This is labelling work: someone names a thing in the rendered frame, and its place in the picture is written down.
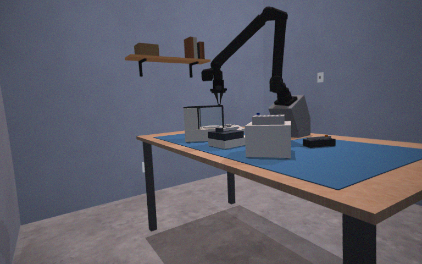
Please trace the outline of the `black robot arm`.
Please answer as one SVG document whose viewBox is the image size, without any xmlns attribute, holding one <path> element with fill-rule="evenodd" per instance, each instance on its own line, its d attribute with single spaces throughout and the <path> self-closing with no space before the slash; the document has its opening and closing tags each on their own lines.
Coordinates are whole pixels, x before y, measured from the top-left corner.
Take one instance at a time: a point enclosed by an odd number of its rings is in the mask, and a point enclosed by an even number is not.
<svg viewBox="0 0 422 264">
<path fill-rule="evenodd" d="M 274 50 L 273 50 L 273 68 L 270 78 L 270 91 L 277 93 L 275 105 L 290 106 L 296 100 L 297 96 L 291 96 L 291 92 L 283 83 L 282 66 L 284 58 L 285 32 L 287 13 L 274 7 L 265 7 L 261 15 L 258 15 L 229 45 L 227 45 L 215 60 L 210 64 L 211 68 L 202 70 L 202 81 L 212 81 L 213 88 L 220 90 L 224 88 L 223 72 L 221 66 L 260 28 L 266 21 L 275 20 L 274 32 Z M 219 69 L 218 69 L 219 68 Z M 222 85 L 221 85 L 222 81 Z"/>
</svg>

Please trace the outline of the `blue bench mat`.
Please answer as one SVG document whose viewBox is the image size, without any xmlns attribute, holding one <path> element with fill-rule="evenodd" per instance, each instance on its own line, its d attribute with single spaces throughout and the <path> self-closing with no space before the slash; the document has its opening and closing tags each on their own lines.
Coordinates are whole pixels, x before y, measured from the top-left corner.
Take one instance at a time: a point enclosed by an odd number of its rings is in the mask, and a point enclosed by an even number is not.
<svg viewBox="0 0 422 264">
<path fill-rule="evenodd" d="M 245 145 L 223 149 L 208 146 L 208 141 L 185 142 L 185 133 L 154 138 L 335 190 L 422 160 L 420 148 L 345 140 L 336 140 L 336 146 L 314 148 L 303 146 L 306 137 L 291 140 L 291 158 L 272 158 L 246 157 Z"/>
</svg>

